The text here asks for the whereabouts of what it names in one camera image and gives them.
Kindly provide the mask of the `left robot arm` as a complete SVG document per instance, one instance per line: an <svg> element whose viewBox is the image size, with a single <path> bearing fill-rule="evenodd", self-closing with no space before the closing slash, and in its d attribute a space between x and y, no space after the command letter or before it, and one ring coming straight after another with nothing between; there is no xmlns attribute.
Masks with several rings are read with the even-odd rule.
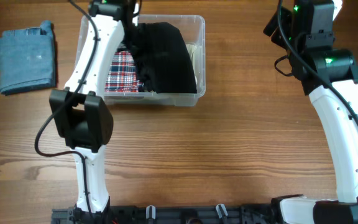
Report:
<svg viewBox="0 0 358 224"><path fill-rule="evenodd" d="M104 154L114 120L104 101L105 83L114 54L126 31L137 25L139 12L136 1L92 1L73 74L49 98L58 134L76 166L78 199L68 212L73 223L109 221Z"/></svg>

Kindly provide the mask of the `plaid shirt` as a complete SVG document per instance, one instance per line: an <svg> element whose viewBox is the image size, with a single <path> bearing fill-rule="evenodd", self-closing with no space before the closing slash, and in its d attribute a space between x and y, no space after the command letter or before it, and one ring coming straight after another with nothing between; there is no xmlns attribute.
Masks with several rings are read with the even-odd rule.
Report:
<svg viewBox="0 0 358 224"><path fill-rule="evenodd" d="M116 52L111 62L105 84L105 92L135 93L140 92L143 83L136 77L134 59L130 52Z"/></svg>

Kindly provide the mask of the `black garment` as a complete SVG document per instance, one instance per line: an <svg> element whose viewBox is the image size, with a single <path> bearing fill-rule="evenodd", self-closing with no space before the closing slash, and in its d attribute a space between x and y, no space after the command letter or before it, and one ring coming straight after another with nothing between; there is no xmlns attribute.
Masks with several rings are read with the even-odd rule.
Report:
<svg viewBox="0 0 358 224"><path fill-rule="evenodd" d="M197 92L195 73L185 41L168 22L140 23L125 30L124 44L135 64L141 91Z"/></svg>

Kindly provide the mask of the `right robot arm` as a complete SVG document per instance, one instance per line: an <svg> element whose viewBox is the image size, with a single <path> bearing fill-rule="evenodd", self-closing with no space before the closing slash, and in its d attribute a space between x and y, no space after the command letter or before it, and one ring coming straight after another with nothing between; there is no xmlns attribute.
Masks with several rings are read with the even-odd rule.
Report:
<svg viewBox="0 0 358 224"><path fill-rule="evenodd" d="M285 50L290 75L319 116L336 178L335 199L274 198L278 223L358 223L358 66L350 50L334 47L341 7L341 1L295 1L291 9L278 3L264 29Z"/></svg>

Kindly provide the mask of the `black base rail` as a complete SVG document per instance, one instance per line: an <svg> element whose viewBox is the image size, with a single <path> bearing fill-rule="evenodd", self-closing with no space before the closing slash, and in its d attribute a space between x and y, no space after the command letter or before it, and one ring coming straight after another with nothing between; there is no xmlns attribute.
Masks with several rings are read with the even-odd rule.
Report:
<svg viewBox="0 0 358 224"><path fill-rule="evenodd" d="M111 206L103 213L93 214L95 223L118 224L253 224L282 223L276 209L269 204L207 207Z"/></svg>

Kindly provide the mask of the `blue denim jeans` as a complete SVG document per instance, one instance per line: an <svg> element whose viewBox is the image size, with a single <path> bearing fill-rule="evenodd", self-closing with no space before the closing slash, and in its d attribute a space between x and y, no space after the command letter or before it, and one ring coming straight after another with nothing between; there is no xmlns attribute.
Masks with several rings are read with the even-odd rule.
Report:
<svg viewBox="0 0 358 224"><path fill-rule="evenodd" d="M0 93L13 95L56 85L55 36L51 21L6 30L0 38Z"/></svg>

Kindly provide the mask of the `clear plastic storage bin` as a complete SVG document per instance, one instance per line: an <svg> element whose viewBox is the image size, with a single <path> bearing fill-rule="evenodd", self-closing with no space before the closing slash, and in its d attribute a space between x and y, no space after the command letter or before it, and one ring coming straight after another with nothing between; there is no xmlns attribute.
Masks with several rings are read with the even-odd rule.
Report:
<svg viewBox="0 0 358 224"><path fill-rule="evenodd" d="M168 22L178 28L182 34L185 44L196 44L200 50L198 57L199 81L197 92L194 94L184 93L156 93L140 91L135 93L105 92L104 101L110 105L113 103L133 104L155 104L174 106L194 106L198 99L204 95L206 90L205 79L205 21L201 16L196 15L140 15L137 16L137 25L140 23ZM83 46L83 32L80 43ZM120 44L117 52L128 51L124 41Z"/></svg>

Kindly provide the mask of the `cream cloth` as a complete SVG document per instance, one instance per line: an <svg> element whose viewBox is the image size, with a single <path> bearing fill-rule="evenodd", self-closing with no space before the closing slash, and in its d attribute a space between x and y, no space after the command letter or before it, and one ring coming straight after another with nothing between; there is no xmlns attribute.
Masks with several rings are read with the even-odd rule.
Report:
<svg viewBox="0 0 358 224"><path fill-rule="evenodd" d="M190 60L192 63L194 75L195 75L195 83L198 85L199 81L199 65L198 65L198 57L199 57L199 48L196 44L186 44L186 49L189 53Z"/></svg>

